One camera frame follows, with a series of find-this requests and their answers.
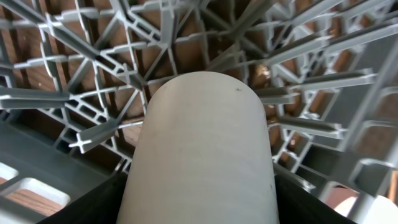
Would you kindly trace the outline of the white cup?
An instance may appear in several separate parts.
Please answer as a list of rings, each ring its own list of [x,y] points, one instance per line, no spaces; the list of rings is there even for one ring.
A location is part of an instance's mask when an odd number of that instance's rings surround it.
[[[236,78],[193,72],[152,96],[118,223],[277,223],[264,107]]]

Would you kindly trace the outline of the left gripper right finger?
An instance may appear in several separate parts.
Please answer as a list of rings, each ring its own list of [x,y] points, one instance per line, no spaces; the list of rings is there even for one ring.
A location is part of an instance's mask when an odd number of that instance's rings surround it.
[[[356,224],[289,179],[275,175],[280,224]]]

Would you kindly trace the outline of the pink white bowl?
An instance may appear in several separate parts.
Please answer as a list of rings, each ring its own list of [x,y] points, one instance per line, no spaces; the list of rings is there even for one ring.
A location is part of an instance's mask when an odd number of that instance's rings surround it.
[[[397,205],[380,195],[349,197],[334,210],[354,223],[397,224]]]

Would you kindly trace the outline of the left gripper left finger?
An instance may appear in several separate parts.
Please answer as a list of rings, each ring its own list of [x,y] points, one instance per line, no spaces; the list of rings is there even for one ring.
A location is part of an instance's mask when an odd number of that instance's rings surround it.
[[[127,174],[116,174],[38,224],[115,224],[126,181]]]

